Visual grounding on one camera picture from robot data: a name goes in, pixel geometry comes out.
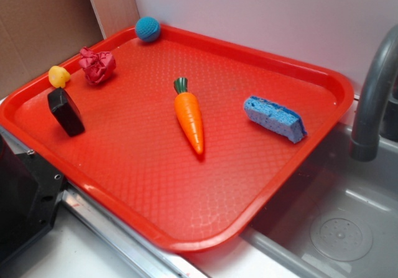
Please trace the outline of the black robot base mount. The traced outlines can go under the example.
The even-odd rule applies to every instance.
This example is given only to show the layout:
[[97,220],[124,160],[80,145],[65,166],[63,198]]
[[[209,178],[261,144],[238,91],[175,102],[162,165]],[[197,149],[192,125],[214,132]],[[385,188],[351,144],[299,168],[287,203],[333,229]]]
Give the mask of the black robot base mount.
[[1,266],[54,226],[64,174],[39,154],[16,154],[1,138]]

